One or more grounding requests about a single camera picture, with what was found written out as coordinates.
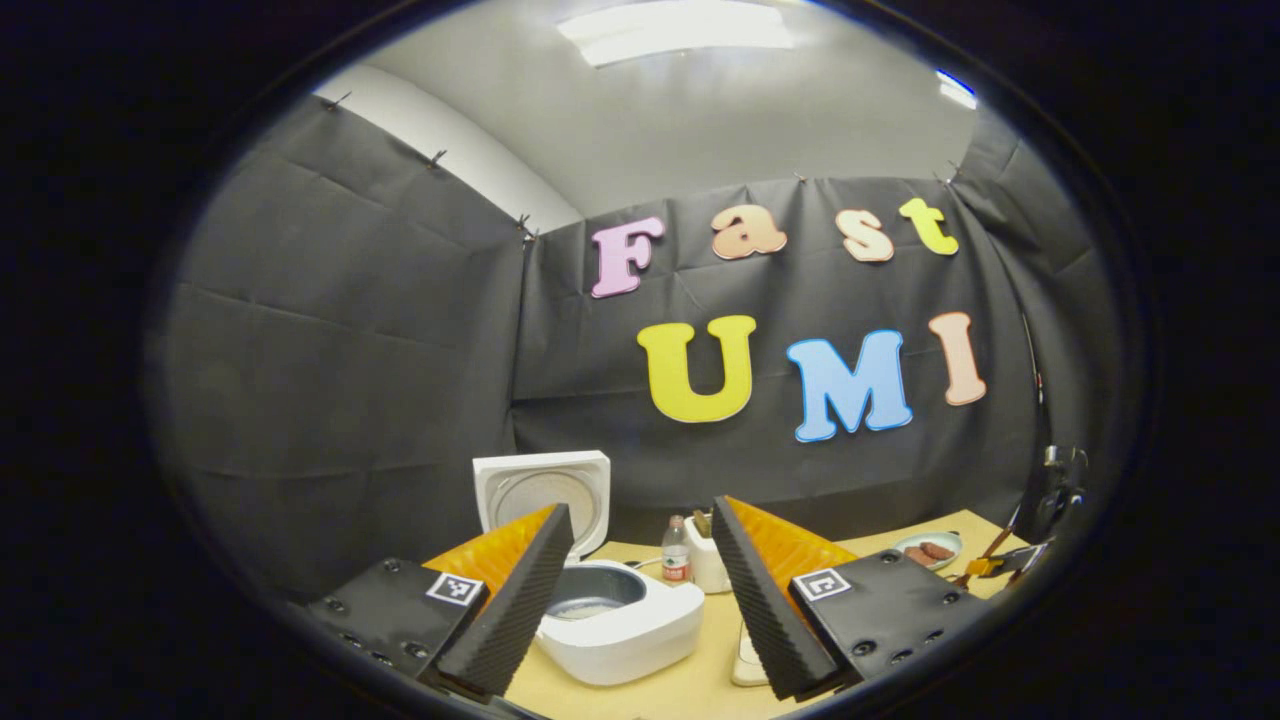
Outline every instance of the white wall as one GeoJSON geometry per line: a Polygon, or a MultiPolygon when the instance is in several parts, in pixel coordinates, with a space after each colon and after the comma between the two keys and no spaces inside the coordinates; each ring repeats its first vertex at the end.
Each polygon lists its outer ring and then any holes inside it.
{"type": "Polygon", "coordinates": [[[392,73],[353,65],[312,92],[399,138],[484,195],[512,218],[530,215],[529,229],[552,231],[582,219],[554,187],[520,158],[439,99],[392,73]]]}

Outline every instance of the foam letter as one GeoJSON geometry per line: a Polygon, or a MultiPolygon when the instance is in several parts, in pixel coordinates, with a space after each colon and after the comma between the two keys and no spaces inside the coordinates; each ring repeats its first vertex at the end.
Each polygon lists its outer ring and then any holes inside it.
{"type": "Polygon", "coordinates": [[[828,402],[849,432],[858,429],[868,400],[872,402],[868,428],[884,430],[910,423],[911,409],[906,406],[902,368],[897,361],[900,347],[902,334],[897,331],[868,333],[852,373],[826,340],[801,340],[788,347],[787,357],[800,366],[804,386],[804,424],[796,428],[796,439],[817,442],[835,437],[828,402]]]}
{"type": "Polygon", "coordinates": [[[960,243],[956,242],[956,238],[942,234],[942,231],[938,228],[938,223],[945,220],[942,210],[929,208],[919,197],[913,197],[906,205],[899,208],[897,211],[904,218],[911,220],[916,234],[920,236],[920,242],[929,250],[938,255],[955,255],[956,250],[960,250],[960,243]]]}
{"type": "Polygon", "coordinates": [[[746,336],[755,319],[746,315],[716,318],[707,332],[721,338],[724,387],[716,395],[698,395],[689,387],[689,341],[692,325],[650,325],[636,336],[649,354],[649,393],[658,410],[681,423],[716,423],[737,414],[751,398],[751,354],[746,336]]]}
{"type": "Polygon", "coordinates": [[[978,377],[978,365],[973,361],[969,315],[964,313],[938,315],[929,320],[929,329],[942,341],[942,356],[947,360],[947,375],[951,377],[947,402],[966,405],[987,395],[987,383],[978,377]]]}
{"type": "Polygon", "coordinates": [[[759,205],[735,205],[712,218],[716,240],[712,251],[726,260],[746,258],[753,252],[777,252],[787,243],[787,233],[778,232],[773,215],[759,205]]]}
{"type": "Polygon", "coordinates": [[[845,250],[854,260],[883,263],[893,256],[893,241],[879,232],[879,218],[867,210],[841,210],[836,227],[845,233],[845,250]]]}
{"type": "Polygon", "coordinates": [[[631,274],[627,263],[648,268],[653,258],[649,238],[662,237],[663,232],[662,220],[645,218],[593,234],[591,242],[600,249],[600,279],[591,288],[591,297],[608,297],[640,287],[640,278],[631,274]],[[627,243],[632,236],[635,242],[627,243]]]}

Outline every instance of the fluorescent light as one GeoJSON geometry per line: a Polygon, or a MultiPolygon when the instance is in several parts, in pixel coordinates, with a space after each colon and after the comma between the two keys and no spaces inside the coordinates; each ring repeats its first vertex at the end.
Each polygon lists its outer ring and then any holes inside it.
{"type": "Polygon", "coordinates": [[[938,79],[942,81],[942,85],[938,86],[938,92],[941,92],[943,97],[947,100],[955,100],[970,110],[978,106],[978,99],[974,96],[972,90],[965,87],[963,82],[942,70],[937,70],[937,76],[938,79]]]}
{"type": "Polygon", "coordinates": [[[777,9],[735,0],[620,5],[566,20],[558,29],[596,68],[696,47],[792,47],[777,9]]]}

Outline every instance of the plastic bottle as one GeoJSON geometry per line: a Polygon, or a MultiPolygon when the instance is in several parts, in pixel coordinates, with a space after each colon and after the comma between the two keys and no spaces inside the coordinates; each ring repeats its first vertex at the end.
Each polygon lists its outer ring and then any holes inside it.
{"type": "Polygon", "coordinates": [[[662,578],[672,583],[689,580],[689,546],[685,544],[685,519],[672,515],[662,537],[662,578]]]}

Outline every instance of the plate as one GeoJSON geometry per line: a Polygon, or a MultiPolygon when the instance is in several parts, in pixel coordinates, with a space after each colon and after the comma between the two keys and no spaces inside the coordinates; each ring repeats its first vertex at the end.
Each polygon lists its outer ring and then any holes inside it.
{"type": "Polygon", "coordinates": [[[942,546],[955,555],[947,557],[946,560],[938,560],[933,565],[929,565],[929,570],[938,570],[946,568],[960,557],[960,551],[964,550],[964,542],[960,541],[960,536],[955,533],[920,533],[918,536],[911,536],[909,538],[902,538],[893,543],[893,550],[905,553],[906,548],[920,544],[922,542],[932,542],[933,544],[942,546]]]}

